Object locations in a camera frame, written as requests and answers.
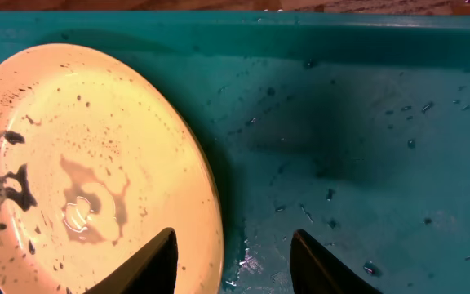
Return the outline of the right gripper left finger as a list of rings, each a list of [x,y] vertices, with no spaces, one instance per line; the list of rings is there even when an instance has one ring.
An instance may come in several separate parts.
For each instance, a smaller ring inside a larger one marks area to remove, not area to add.
[[[167,227],[86,294],[173,294],[177,261],[176,233]]]

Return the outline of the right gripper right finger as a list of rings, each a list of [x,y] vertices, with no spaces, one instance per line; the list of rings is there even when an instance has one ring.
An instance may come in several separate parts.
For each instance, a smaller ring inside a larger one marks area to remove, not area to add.
[[[290,243],[294,294],[380,294],[303,229]]]

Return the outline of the green rimmed plate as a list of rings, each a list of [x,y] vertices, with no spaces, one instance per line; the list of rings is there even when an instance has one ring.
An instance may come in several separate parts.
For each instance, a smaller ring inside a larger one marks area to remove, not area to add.
[[[0,64],[0,292],[84,293],[163,230],[175,292],[216,293],[218,192],[195,135],[136,71],[89,47]]]

